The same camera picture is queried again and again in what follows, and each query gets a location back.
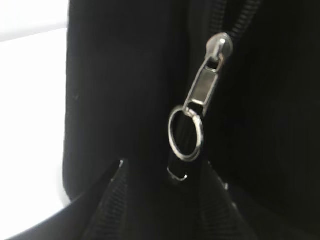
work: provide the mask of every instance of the metal zipper pull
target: metal zipper pull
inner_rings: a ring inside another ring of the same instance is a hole
[[[206,44],[206,55],[203,64],[197,72],[192,87],[183,105],[176,106],[170,116],[168,122],[168,138],[174,154],[182,161],[190,163],[197,159],[200,154],[204,142],[204,130],[202,118],[205,117],[210,105],[217,81],[219,72],[225,64],[227,58],[233,52],[233,42],[228,34],[219,33],[214,35]],[[189,106],[190,103],[202,107],[202,113],[199,115]],[[183,154],[178,148],[173,131],[173,121],[178,112],[183,112],[184,115],[193,120],[196,130],[196,146],[190,155]],[[173,178],[177,178],[169,169],[168,172]]]

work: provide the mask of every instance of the zipper pull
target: zipper pull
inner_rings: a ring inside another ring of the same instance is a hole
[[[219,72],[232,52],[233,42],[227,33],[219,33],[210,38],[206,44],[205,60],[197,72],[184,104],[176,106],[169,116],[169,143],[174,154],[183,162],[193,162],[200,154],[204,142],[202,118],[205,117],[210,105],[219,78]],[[189,104],[191,103],[202,107],[202,113],[200,115],[190,108]],[[179,150],[174,138],[172,124],[178,112],[183,112],[184,115],[191,118],[195,126],[197,136],[196,146],[190,155],[185,155]],[[177,176],[170,171],[169,167],[167,170],[172,178],[177,178]]]

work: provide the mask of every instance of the metal loop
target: metal loop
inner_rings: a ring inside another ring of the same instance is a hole
[[[193,120],[195,130],[196,130],[196,145],[194,148],[194,151],[190,155],[185,155],[181,153],[180,149],[178,148],[175,137],[174,137],[174,131],[172,128],[172,123],[175,119],[175,116],[178,112],[183,112],[187,117],[191,118]],[[169,137],[169,143],[172,148],[172,151],[174,154],[182,161],[186,163],[193,162],[197,159],[197,157],[200,154],[201,147],[204,142],[204,128],[202,125],[202,121],[200,116],[193,110],[189,109],[188,107],[186,109],[183,108],[183,106],[176,106],[169,117],[169,123],[168,123],[168,137]]]

